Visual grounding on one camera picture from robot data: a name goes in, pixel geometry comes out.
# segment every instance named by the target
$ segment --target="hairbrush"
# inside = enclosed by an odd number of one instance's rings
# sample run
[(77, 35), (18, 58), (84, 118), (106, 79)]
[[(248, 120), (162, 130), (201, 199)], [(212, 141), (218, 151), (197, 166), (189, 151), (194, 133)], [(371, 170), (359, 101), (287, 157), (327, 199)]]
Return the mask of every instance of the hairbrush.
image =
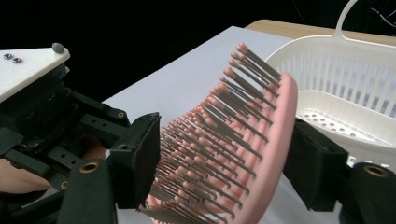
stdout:
[(244, 43), (195, 108), (162, 126), (147, 203), (154, 223), (257, 223), (288, 155), (297, 85)]

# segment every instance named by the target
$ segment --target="white plastic basket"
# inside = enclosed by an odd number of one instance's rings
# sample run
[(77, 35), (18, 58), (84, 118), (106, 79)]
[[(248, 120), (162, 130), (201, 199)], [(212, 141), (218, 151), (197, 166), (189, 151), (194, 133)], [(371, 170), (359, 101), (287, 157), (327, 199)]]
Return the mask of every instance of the white plastic basket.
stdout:
[(349, 153), (348, 164), (369, 161), (396, 172), (396, 47), (333, 35), (295, 39), (267, 58), (289, 72), (298, 89), (296, 117)]

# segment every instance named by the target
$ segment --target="hairbrush bristle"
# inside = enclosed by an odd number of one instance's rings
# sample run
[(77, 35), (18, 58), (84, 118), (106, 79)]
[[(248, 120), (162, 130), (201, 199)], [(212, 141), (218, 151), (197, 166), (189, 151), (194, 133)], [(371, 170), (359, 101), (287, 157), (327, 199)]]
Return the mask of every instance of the hairbrush bristle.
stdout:
[[(156, 223), (257, 223), (289, 150), (297, 87), (245, 44), (203, 101), (161, 130)], [(233, 68), (242, 72), (242, 76)]]

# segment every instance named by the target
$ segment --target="basket handle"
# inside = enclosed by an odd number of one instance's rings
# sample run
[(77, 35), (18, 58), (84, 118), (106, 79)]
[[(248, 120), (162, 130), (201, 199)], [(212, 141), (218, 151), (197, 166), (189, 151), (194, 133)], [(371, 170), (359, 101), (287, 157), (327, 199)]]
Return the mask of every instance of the basket handle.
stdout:
[(335, 32), (332, 36), (346, 39), (346, 37), (343, 35), (344, 20), (347, 16), (347, 13), (350, 9), (352, 9), (356, 2), (358, 2), (358, 0), (349, 0), (349, 2), (346, 4), (343, 11), (341, 12), (340, 17), (338, 18), (337, 26), (335, 27)]

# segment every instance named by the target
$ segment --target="human hand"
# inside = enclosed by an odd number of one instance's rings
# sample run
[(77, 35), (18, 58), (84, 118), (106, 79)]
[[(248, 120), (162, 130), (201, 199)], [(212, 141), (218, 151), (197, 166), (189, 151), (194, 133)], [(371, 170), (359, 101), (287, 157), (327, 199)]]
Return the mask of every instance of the human hand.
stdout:
[[(107, 149), (95, 136), (85, 135), (81, 144), (86, 148), (86, 153), (82, 156), (84, 161), (106, 158)], [(8, 160), (0, 159), (0, 192), (23, 194), (50, 188), (52, 185), (46, 179), (24, 169), (17, 169)]]

